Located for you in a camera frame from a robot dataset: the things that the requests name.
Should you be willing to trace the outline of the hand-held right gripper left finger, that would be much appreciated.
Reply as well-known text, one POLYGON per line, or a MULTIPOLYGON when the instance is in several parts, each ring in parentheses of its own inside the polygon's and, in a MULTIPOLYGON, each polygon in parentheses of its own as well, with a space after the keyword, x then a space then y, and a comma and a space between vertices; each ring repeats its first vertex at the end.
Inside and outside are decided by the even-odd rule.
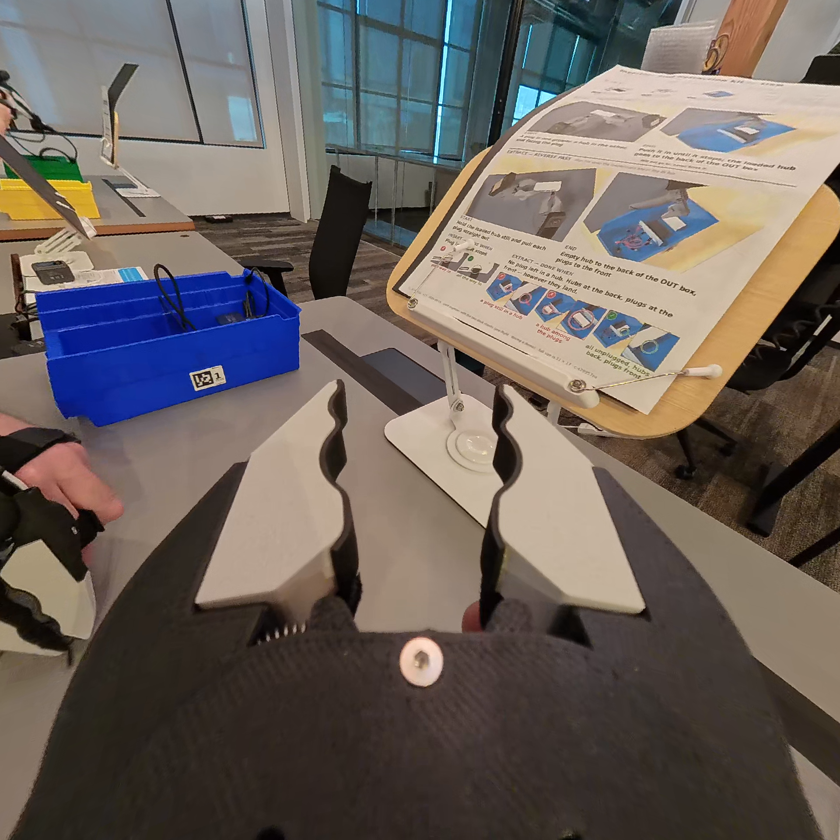
POLYGON ((348 422, 342 380, 326 384, 250 456, 199 585, 202 609, 263 603, 284 624, 339 597, 355 615, 359 553, 350 500, 338 484, 348 422))

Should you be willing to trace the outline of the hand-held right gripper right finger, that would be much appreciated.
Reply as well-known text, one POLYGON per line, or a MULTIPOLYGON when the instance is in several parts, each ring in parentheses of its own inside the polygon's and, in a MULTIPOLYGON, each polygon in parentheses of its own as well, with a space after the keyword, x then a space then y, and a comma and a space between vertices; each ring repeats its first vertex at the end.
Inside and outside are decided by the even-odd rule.
POLYGON ((501 485, 480 551, 481 626, 504 600, 528 604, 545 629, 566 607, 643 614, 603 492, 609 475, 508 385, 496 389, 491 426, 501 485))

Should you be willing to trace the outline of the blue plastic bin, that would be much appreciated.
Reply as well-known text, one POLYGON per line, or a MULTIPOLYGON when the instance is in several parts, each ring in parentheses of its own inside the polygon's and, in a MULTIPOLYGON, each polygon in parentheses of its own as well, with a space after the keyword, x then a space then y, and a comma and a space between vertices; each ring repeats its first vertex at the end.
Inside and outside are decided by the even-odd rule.
POLYGON ((301 309, 272 286, 252 286, 262 317, 244 314, 245 271, 154 278, 37 293, 52 394, 63 417, 101 427, 292 372, 301 309))

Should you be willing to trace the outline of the person's left hand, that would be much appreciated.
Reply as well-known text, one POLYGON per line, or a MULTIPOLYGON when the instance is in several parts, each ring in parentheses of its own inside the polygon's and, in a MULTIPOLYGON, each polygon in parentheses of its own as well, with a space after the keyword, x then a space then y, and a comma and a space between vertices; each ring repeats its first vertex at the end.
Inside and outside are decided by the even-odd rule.
POLYGON ((91 511, 104 526, 121 518, 123 504, 91 468, 80 444, 64 443, 47 449, 14 475, 28 487, 39 488, 48 500, 65 507, 73 518, 91 511))

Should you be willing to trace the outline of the black wristband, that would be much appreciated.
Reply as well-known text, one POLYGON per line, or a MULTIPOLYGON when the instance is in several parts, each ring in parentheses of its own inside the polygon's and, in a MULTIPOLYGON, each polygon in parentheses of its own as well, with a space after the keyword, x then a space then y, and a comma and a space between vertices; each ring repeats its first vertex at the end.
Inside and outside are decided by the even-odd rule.
POLYGON ((27 463, 62 444, 80 444, 74 434, 46 427, 25 427, 1 436, 1 468, 10 474, 17 473, 27 463))

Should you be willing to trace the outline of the white sheet panel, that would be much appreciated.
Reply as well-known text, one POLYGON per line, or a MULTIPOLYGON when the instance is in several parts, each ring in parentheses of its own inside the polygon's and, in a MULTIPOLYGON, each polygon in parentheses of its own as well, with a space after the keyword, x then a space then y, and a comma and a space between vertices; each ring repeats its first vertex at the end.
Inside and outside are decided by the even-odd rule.
POLYGON ((562 366, 550 364, 541 355, 534 355, 514 346, 506 336, 490 332, 456 317, 445 308, 423 297, 410 297, 408 319, 445 343, 462 350, 513 382, 567 406, 591 410, 601 401, 597 391, 562 366))

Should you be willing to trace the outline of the white box black device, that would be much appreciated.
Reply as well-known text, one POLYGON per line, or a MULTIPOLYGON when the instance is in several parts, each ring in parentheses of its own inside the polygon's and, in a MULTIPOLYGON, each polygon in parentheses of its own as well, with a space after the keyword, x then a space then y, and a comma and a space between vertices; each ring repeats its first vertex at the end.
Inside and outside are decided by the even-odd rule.
POLYGON ((82 251, 71 251, 59 255, 18 255, 20 269, 23 276, 23 288, 27 292, 40 293, 46 291, 63 291, 73 287, 84 286, 83 280, 79 279, 79 274, 93 270, 93 264, 90 257, 82 251), (38 263, 55 263, 61 262, 66 264, 70 271, 68 280, 62 282, 53 282, 44 284, 35 273, 34 264, 38 263))

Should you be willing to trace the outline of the grey desk wooden edge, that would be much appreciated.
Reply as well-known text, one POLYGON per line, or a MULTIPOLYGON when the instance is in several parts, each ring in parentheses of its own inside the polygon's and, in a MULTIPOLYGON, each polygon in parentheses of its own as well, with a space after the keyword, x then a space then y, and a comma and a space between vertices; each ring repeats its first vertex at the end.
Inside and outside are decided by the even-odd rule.
MULTIPOLYGON (((129 198, 118 194, 109 178, 88 177, 99 212, 92 224, 98 235, 136 235, 193 231, 193 220, 162 197, 129 198)), ((65 227, 61 219, 11 220, 2 213, 1 241, 14 242, 46 239, 65 227)))

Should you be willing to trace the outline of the black backed board stand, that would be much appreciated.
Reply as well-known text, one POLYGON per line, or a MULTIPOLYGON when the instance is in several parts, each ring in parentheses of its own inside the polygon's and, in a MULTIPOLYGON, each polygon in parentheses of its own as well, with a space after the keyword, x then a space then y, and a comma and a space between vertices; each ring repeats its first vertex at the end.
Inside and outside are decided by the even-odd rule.
POLYGON ((125 88, 139 68, 132 63, 124 63, 108 86, 101 87, 101 161, 115 175, 105 181, 121 198, 152 199, 161 195, 151 187, 125 170, 118 159, 119 152, 119 115, 117 106, 125 88))
POLYGON ((59 255, 73 251, 81 246, 83 240, 91 240, 98 235, 90 219, 79 216, 69 201, 60 195, 49 182, 39 174, 21 153, 1 137, 1 156, 4 162, 16 172, 19 179, 26 183, 47 205, 64 219, 66 225, 58 233, 43 241, 35 249, 40 255, 59 255))

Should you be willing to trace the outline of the printed instruction sheet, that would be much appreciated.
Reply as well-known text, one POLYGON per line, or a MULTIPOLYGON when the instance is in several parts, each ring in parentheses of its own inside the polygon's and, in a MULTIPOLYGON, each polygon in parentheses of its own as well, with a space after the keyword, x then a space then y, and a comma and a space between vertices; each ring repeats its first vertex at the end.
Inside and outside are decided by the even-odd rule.
POLYGON ((838 140, 838 87, 617 66, 491 146, 396 288, 649 414, 838 140))

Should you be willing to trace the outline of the bubble wrap roll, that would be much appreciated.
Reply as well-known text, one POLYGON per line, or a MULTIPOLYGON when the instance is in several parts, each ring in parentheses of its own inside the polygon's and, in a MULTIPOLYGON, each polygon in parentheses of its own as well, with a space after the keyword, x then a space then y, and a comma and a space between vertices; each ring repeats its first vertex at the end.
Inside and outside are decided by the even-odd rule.
POLYGON ((641 70, 670 75, 701 74, 718 29, 716 20, 652 29, 647 38, 641 70))

